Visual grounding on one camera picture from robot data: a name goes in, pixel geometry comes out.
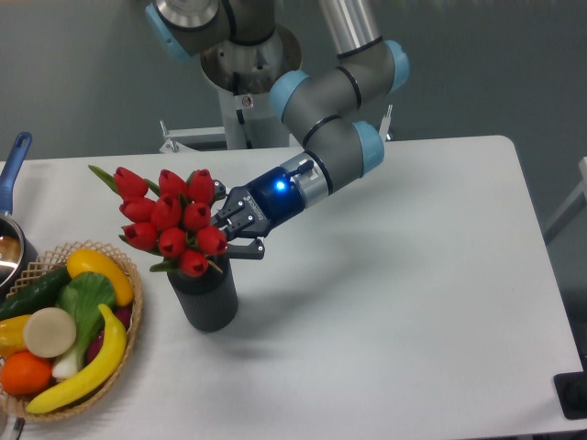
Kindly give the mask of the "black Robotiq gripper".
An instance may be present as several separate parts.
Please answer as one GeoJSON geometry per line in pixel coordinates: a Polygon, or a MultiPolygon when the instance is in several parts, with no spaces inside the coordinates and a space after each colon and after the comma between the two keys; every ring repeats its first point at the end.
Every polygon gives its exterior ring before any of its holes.
{"type": "Polygon", "coordinates": [[[244,186],[226,187],[214,180],[212,204],[224,203],[213,216],[212,225],[223,228],[228,241],[254,238],[248,244],[227,244],[229,259],[262,260],[266,237],[275,227],[299,215],[305,209],[301,190],[290,173],[276,167],[244,186]]]}

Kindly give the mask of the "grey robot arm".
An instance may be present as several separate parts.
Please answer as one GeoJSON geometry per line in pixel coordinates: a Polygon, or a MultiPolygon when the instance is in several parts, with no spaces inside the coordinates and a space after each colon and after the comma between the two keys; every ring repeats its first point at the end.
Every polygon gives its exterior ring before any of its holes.
{"type": "Polygon", "coordinates": [[[302,71],[300,45],[277,24],[271,1],[153,1],[146,17],[175,58],[197,57],[215,87],[229,149],[284,147],[302,152],[225,193],[214,216],[233,259],[261,259],[277,226],[379,166],[388,125],[347,114],[401,87],[410,73],[402,47],[382,37],[366,1],[320,5],[338,66],[302,71]]]}

